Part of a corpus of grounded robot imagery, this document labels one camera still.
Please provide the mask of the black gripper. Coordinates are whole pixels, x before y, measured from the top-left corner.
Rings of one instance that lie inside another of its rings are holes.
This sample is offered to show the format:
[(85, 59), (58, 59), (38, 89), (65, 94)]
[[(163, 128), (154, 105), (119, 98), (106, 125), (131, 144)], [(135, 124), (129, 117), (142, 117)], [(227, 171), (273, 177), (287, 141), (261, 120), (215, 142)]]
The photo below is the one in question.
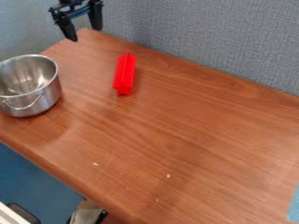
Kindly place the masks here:
[(65, 37), (78, 42), (78, 34), (71, 20), (83, 15), (89, 15), (94, 30), (103, 29), (103, 1), (102, 0), (59, 0), (49, 12), (53, 15), (54, 21), (59, 23)]

